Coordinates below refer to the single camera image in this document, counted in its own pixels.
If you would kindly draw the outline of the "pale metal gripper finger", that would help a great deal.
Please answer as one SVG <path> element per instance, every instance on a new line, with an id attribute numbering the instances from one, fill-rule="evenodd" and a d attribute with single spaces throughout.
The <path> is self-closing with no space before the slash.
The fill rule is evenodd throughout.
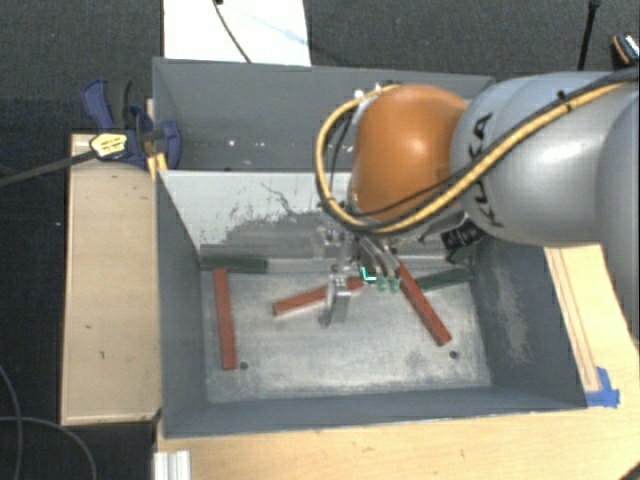
<path id="1" fill-rule="evenodd" d="M 336 295 L 337 279 L 335 277 L 331 277 L 326 287 L 324 309 L 318 318 L 318 323 L 321 327 L 328 327 L 334 318 L 336 309 Z"/>
<path id="2" fill-rule="evenodd" d="M 337 278 L 334 281 L 331 302 L 331 322 L 343 323 L 346 320 L 352 298 L 352 289 L 348 278 Z"/>

